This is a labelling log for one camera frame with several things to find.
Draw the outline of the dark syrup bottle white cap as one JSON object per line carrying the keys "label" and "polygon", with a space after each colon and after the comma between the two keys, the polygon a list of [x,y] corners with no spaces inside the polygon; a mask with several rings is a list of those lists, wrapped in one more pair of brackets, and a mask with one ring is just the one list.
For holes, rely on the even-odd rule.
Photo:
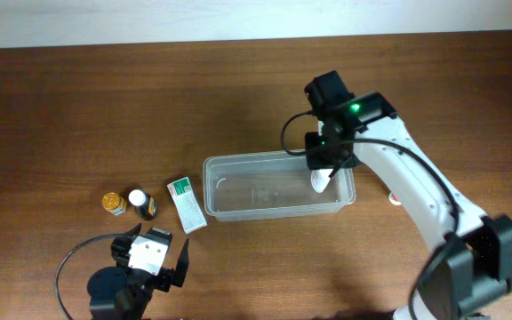
{"label": "dark syrup bottle white cap", "polygon": [[152,220],[156,217],[156,200],[150,194],[134,189],[129,193],[128,200],[143,220]]}

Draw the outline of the white squeeze bottle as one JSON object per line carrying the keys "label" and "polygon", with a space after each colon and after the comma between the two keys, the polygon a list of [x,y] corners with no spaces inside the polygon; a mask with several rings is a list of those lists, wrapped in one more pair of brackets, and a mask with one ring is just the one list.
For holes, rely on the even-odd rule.
{"label": "white squeeze bottle", "polygon": [[323,193],[332,178],[332,169],[318,169],[311,172],[311,186],[317,193]]}

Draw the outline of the gold lid small jar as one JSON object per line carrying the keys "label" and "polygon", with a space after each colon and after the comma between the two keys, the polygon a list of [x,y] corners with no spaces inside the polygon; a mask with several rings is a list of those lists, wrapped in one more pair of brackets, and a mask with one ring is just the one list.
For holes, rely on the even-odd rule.
{"label": "gold lid small jar", "polygon": [[115,192],[105,194],[101,199],[101,204],[106,211],[114,215],[124,213],[127,207],[126,201]]}

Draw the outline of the white green medicine box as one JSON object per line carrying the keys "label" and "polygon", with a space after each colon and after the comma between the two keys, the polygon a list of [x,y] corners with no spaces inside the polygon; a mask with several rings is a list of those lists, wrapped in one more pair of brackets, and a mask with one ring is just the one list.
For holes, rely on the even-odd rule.
{"label": "white green medicine box", "polygon": [[207,226],[206,219],[196,200],[188,177],[181,178],[167,185],[176,206],[181,225],[186,234]]}

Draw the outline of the orange tube white cap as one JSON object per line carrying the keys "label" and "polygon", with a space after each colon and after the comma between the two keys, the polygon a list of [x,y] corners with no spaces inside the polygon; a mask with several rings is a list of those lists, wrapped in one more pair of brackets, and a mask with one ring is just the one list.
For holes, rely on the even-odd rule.
{"label": "orange tube white cap", "polygon": [[392,192],[389,193],[388,195],[388,199],[390,201],[390,203],[392,203],[393,205],[401,205],[402,203],[398,200],[398,198],[396,197],[396,195]]}

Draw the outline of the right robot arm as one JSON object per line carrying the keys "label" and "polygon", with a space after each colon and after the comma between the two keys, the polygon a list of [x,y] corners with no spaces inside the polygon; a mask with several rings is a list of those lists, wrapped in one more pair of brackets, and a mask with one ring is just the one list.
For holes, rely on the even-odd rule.
{"label": "right robot arm", "polygon": [[401,202],[430,252],[406,306],[390,319],[468,319],[512,292],[512,219],[491,218],[432,164],[378,92],[309,91],[321,132],[306,136],[309,168],[366,164]]}

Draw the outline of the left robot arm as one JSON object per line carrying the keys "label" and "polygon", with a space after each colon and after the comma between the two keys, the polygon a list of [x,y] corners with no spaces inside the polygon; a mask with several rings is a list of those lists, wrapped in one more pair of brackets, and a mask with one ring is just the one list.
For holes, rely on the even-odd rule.
{"label": "left robot arm", "polygon": [[184,285],[189,267],[186,241],[175,268],[163,266],[172,234],[151,228],[144,235],[141,225],[114,237],[110,245],[114,267],[96,271],[87,283],[93,319],[139,320],[154,292],[168,292]]}

